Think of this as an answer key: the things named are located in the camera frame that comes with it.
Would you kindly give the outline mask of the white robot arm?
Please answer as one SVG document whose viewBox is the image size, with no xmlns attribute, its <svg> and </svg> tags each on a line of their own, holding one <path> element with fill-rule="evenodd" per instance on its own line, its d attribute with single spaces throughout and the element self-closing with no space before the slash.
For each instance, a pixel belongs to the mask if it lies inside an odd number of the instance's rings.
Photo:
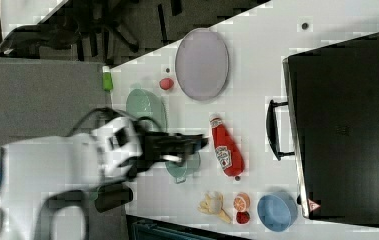
<svg viewBox="0 0 379 240">
<path fill-rule="evenodd" d="M 89 240 L 89 208 L 131 202 L 125 184 L 158 162 L 184 164 L 202 134 L 152 131 L 116 117 L 90 133 L 17 141 L 1 148 L 0 240 Z"/>
</svg>

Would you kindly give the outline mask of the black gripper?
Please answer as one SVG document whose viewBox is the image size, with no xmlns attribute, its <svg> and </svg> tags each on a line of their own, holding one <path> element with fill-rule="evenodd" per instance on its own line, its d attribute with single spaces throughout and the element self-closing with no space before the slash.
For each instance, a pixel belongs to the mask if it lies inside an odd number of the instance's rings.
<svg viewBox="0 0 379 240">
<path fill-rule="evenodd" d="M 151 167 L 165 161 L 183 164 L 189 155 L 206 147 L 208 142 L 203 134 L 146 132 L 142 135 L 142 166 Z"/>
</svg>

